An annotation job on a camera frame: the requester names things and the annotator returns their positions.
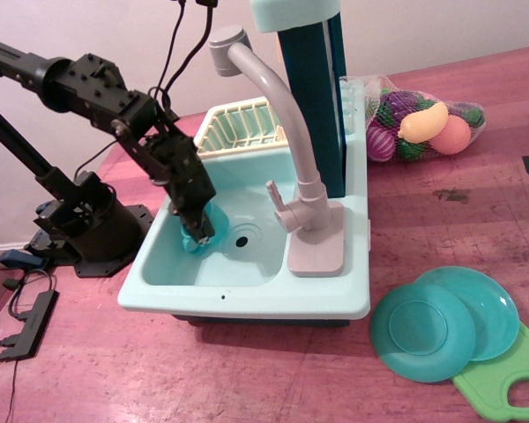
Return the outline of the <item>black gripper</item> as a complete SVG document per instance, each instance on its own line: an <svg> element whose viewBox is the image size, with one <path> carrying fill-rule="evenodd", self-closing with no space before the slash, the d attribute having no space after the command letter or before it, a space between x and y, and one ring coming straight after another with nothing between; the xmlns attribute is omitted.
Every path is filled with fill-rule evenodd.
<svg viewBox="0 0 529 423"><path fill-rule="evenodd" d="M155 161L150 178L166 190L178 210L182 237L205 245L215 235L208 204L215 196L215 188L193 139L155 134L147 138L145 148Z"/></svg>

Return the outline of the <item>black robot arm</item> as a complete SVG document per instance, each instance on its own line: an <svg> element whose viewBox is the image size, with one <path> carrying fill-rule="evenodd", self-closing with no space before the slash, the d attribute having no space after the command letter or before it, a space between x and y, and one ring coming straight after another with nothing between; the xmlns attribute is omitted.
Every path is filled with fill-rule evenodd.
<svg viewBox="0 0 529 423"><path fill-rule="evenodd" d="M88 53L77 61L44 58L0 42L0 77L35 93L45 107L74 113L115 141L171 199L190 238L201 245L215 234L205 208L216 191L185 135L151 96L126 87L117 66Z"/></svg>

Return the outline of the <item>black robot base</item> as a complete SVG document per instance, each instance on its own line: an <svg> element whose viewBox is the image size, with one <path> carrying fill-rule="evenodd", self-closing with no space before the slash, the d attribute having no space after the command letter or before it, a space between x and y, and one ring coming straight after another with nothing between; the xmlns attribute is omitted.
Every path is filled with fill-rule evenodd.
<svg viewBox="0 0 529 423"><path fill-rule="evenodd" d="M122 204L94 172L72 181L52 167L35 180L53 199L36 210L39 231L26 251L80 278L111 277L134 260L153 223L144 205Z"/></svg>

